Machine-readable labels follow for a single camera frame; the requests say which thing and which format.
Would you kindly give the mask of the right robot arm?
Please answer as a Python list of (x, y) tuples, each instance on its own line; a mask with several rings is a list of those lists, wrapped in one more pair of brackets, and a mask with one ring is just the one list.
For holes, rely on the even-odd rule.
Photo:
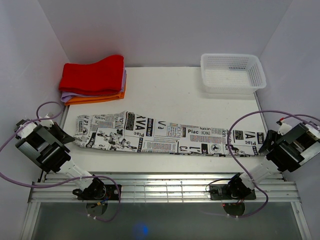
[(232, 199), (244, 199), (267, 177), (278, 172), (294, 172), (320, 153), (320, 127), (312, 122), (292, 127), (284, 120), (278, 131), (269, 130), (259, 150), (264, 156), (251, 170), (238, 173), (226, 185), (226, 194)]

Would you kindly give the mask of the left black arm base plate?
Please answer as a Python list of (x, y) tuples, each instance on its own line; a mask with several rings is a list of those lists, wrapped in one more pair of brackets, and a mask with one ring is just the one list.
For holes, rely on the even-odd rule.
[(119, 194), (122, 191), (122, 185), (118, 184), (118, 188), (112, 184), (105, 184), (102, 188), (92, 191), (85, 192), (78, 189), (74, 189), (72, 194), (77, 197), (78, 200), (88, 200), (88, 201), (102, 201), (102, 200), (112, 200), (118, 201)]

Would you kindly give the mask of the newspaper print trousers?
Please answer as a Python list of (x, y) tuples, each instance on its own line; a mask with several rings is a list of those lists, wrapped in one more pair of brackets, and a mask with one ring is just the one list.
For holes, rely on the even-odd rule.
[(262, 132), (185, 125), (123, 111), (80, 115), (74, 143), (81, 148), (129, 153), (253, 157), (264, 143)]

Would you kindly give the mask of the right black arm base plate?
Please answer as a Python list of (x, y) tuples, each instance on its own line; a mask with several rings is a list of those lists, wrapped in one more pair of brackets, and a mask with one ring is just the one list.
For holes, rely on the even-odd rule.
[(242, 183), (210, 184), (208, 192), (211, 200), (255, 200), (254, 190)]

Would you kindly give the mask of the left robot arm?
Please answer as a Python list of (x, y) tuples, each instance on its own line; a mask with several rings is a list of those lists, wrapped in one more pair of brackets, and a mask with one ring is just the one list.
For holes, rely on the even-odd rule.
[(72, 193), (78, 200), (101, 200), (107, 196), (104, 183), (72, 160), (66, 144), (75, 138), (65, 133), (56, 122), (49, 119), (36, 123), (22, 119), (16, 124), (14, 132), (18, 139), (16, 148), (44, 172), (76, 178), (77, 189)]

